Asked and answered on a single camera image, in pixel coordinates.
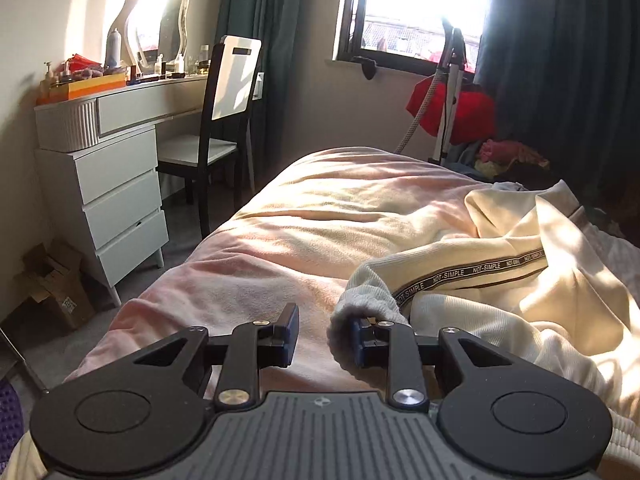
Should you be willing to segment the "teal curtain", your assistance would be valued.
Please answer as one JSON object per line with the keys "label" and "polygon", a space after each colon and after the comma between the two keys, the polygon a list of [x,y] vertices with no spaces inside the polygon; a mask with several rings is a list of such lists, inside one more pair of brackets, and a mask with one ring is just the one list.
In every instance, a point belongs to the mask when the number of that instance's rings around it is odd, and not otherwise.
{"label": "teal curtain", "polygon": [[639,0],[491,0],[476,80],[574,190],[637,195]]}
{"label": "teal curtain", "polygon": [[262,42],[262,99],[250,118],[256,180],[276,173],[284,128],[288,76],[302,0],[221,0],[216,37],[224,35]]}

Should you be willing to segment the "white dressing table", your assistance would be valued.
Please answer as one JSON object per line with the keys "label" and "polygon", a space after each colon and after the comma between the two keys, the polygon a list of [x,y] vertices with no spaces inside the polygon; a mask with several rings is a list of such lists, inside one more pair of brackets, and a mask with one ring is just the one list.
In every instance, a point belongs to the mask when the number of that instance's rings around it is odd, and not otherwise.
{"label": "white dressing table", "polygon": [[36,162],[55,232],[89,275],[117,284],[163,257],[157,142],[200,126],[205,76],[165,80],[36,107]]}

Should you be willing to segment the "pile of clothes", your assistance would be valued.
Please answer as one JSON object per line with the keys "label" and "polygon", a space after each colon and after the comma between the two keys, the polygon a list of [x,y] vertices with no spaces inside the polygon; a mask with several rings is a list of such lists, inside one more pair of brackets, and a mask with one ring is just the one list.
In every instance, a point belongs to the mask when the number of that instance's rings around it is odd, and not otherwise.
{"label": "pile of clothes", "polygon": [[442,164],[480,182],[512,182],[529,191],[550,188],[561,180],[548,159],[518,141],[487,139],[456,145]]}

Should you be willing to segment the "pastel tie-dye bed sheet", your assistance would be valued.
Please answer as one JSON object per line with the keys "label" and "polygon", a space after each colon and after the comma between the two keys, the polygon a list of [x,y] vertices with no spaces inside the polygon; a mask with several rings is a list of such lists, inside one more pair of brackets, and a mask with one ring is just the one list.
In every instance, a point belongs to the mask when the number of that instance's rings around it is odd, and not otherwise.
{"label": "pastel tie-dye bed sheet", "polygon": [[[377,258],[476,237],[485,184],[375,148],[293,162],[138,298],[39,400],[8,479],[600,479],[613,432],[592,391],[454,326],[424,366],[430,408],[385,402],[386,370],[329,346],[352,274]],[[260,403],[215,411],[208,338],[299,308],[291,365]]]}

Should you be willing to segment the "wavy vanity mirror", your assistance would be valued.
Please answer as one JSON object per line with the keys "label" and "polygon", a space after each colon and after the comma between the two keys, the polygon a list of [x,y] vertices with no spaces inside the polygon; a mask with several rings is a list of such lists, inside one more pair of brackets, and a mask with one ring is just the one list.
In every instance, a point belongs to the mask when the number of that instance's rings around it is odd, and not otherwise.
{"label": "wavy vanity mirror", "polygon": [[150,74],[166,63],[174,72],[183,72],[189,3],[190,0],[125,0],[108,30],[117,28],[122,35],[117,68],[134,67],[139,74]]}

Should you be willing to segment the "teal curtain left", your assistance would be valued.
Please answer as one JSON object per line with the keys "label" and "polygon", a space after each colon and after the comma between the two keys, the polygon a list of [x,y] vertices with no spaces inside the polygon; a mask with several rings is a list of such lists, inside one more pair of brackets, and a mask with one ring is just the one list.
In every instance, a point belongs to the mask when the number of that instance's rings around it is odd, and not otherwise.
{"label": "teal curtain left", "polygon": [[216,37],[224,35],[262,42],[262,99],[250,118],[256,180],[276,173],[284,128],[288,76],[302,0],[221,0]]}

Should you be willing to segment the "cream white sweatpants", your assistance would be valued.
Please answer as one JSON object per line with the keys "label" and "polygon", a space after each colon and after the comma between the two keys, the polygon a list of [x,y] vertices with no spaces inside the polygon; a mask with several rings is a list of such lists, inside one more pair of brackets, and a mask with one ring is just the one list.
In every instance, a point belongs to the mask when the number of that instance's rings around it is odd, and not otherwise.
{"label": "cream white sweatpants", "polygon": [[501,186],[465,196],[473,238],[363,263],[328,330],[334,358],[355,366],[348,324],[378,318],[434,336],[446,326],[576,382],[608,407],[606,478],[639,474],[639,252],[593,226],[570,188]]}

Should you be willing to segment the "black framed window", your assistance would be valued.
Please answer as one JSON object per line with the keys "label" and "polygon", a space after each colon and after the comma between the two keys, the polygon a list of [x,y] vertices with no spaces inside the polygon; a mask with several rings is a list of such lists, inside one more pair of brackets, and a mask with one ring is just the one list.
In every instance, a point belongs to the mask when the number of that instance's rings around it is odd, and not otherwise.
{"label": "black framed window", "polygon": [[427,75],[442,55],[449,24],[465,41],[475,72],[490,0],[341,0],[333,57]]}

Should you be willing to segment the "teal curtain right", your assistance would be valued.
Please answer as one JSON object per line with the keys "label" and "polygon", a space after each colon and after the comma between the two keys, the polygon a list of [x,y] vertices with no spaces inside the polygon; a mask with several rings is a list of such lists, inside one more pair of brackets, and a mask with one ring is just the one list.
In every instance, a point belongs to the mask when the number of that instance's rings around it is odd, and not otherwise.
{"label": "teal curtain right", "polygon": [[637,195],[639,0],[491,0],[476,80],[574,190]]}

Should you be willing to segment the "orange box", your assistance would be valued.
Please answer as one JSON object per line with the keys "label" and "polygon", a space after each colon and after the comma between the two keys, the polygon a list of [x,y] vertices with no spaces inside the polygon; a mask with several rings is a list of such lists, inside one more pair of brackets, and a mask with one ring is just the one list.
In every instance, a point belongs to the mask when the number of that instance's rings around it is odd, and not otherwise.
{"label": "orange box", "polygon": [[95,93],[124,88],[126,81],[126,74],[121,73],[58,84],[52,87],[46,96],[40,96],[36,104],[65,102],[83,98],[84,96],[91,96]]}

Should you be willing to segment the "black white chair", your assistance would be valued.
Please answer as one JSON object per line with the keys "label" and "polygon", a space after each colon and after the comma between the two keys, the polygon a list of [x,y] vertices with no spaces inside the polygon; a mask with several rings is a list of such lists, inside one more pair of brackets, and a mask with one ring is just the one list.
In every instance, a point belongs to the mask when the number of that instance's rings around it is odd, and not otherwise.
{"label": "black white chair", "polygon": [[260,40],[223,36],[209,62],[198,131],[157,142],[156,170],[182,179],[198,200],[201,237],[210,233],[209,178],[228,159],[233,162],[233,205],[241,207],[246,134],[261,60]]}

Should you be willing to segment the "cardboard box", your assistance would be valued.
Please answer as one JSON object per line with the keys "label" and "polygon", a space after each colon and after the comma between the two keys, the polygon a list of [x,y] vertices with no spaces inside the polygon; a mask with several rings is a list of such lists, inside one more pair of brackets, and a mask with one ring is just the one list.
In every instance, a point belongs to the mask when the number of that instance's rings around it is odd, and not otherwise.
{"label": "cardboard box", "polygon": [[37,304],[44,304],[70,330],[78,330],[96,311],[80,279],[82,255],[62,240],[38,244],[22,257],[24,271],[15,278]]}

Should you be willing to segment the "garment steamer stand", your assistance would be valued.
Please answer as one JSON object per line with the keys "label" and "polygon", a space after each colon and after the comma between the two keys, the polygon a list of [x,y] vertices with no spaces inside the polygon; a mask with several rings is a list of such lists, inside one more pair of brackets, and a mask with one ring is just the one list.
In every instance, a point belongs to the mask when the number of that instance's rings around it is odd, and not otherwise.
{"label": "garment steamer stand", "polygon": [[447,20],[442,20],[442,28],[445,32],[445,43],[432,82],[425,93],[416,116],[413,117],[411,125],[394,151],[395,154],[401,154],[405,149],[416,129],[420,126],[428,107],[432,104],[437,86],[444,84],[444,104],[442,104],[442,112],[440,113],[433,155],[430,158],[430,162],[436,165],[442,163],[451,148],[452,130],[454,130],[454,120],[456,119],[466,66],[466,50],[462,31],[452,26]]}

